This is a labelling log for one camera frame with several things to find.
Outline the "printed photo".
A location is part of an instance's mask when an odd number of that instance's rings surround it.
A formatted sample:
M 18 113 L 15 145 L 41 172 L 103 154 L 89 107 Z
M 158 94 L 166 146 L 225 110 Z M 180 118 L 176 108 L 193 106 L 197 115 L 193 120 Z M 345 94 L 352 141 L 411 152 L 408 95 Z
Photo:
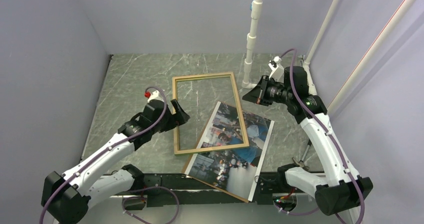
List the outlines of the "printed photo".
M 235 147 L 244 143 L 237 108 L 219 101 L 197 148 L 220 150 L 192 154 L 182 172 L 243 202 L 251 202 L 275 122 L 251 112 L 242 114 L 248 147 Z

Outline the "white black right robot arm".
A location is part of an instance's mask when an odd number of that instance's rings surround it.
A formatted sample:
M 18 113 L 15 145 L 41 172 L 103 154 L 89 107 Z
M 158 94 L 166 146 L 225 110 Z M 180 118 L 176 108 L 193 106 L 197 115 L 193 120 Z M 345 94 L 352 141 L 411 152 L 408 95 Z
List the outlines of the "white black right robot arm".
M 295 164 L 278 168 L 276 187 L 287 192 L 297 188 L 312 196 L 327 215 L 362 206 L 373 189 L 369 177 L 361 177 L 348 160 L 330 122 L 321 98 L 309 93 L 307 72 L 300 66 L 286 67 L 283 82 L 264 75 L 242 99 L 262 106 L 284 104 L 307 134 L 323 167 L 320 178 Z

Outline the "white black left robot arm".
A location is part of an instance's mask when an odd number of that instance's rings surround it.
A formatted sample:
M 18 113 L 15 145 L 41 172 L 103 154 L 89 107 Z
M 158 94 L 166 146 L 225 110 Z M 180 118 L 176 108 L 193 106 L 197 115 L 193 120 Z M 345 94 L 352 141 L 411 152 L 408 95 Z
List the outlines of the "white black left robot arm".
M 106 171 L 137 151 L 156 133 L 167 132 L 188 122 L 189 114 L 171 101 L 175 112 L 161 99 L 148 101 L 142 112 L 125 122 L 100 149 L 73 168 L 51 172 L 44 180 L 39 223 L 46 213 L 61 224 L 78 223 L 95 205 L 122 192 L 137 194 L 146 186 L 145 174 L 128 164 L 114 174 Z

